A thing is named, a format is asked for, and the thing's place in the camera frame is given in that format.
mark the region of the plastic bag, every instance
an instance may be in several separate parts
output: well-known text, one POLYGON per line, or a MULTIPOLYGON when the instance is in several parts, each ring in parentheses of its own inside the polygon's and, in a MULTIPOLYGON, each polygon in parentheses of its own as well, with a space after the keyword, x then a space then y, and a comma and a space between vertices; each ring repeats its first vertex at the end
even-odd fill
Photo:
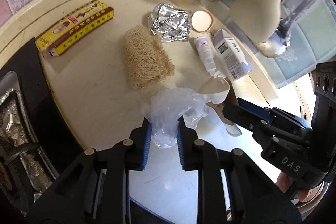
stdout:
POLYGON ((144 106, 146 119, 152 124, 152 140, 159 148, 172 148, 176 143, 178 119, 183 116, 186 127, 195 129, 209 113, 202 94, 189 88, 162 90, 144 106))

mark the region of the loofah sponge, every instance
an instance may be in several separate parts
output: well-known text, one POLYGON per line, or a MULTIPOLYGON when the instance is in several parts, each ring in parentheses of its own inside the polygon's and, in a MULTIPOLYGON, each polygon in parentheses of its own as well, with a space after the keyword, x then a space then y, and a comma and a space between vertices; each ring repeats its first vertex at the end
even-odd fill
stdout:
POLYGON ((160 38, 151 35, 146 27, 139 25, 128 30, 122 47, 132 88, 144 88, 174 74, 174 65, 160 38))

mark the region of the white bottle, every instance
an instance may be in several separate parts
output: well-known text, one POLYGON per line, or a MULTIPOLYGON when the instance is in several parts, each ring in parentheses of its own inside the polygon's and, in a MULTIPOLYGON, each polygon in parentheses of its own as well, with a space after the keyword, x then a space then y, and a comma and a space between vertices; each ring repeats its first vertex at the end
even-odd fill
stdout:
POLYGON ((195 45, 207 72, 214 75, 216 72, 215 62, 213 61, 213 52, 206 36, 195 38, 195 45))

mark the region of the yellow rectangular box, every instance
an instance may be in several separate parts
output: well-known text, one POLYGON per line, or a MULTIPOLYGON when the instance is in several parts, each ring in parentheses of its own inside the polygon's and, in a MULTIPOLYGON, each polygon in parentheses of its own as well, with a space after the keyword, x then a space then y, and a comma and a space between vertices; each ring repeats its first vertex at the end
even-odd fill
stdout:
POLYGON ((111 6, 101 0, 92 0, 73 10, 36 39, 43 54, 59 56, 83 36, 109 21, 114 16, 111 6))

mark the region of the metal ladle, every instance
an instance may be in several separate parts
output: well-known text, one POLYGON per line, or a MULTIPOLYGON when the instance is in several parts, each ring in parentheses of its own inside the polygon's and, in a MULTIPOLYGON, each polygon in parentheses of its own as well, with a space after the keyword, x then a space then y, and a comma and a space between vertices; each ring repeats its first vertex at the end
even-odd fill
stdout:
POLYGON ((316 0, 303 0, 295 10, 286 18, 282 19, 279 26, 265 42, 253 43, 261 54, 268 58, 276 58, 283 54, 290 46, 291 32, 290 28, 301 13, 316 0))

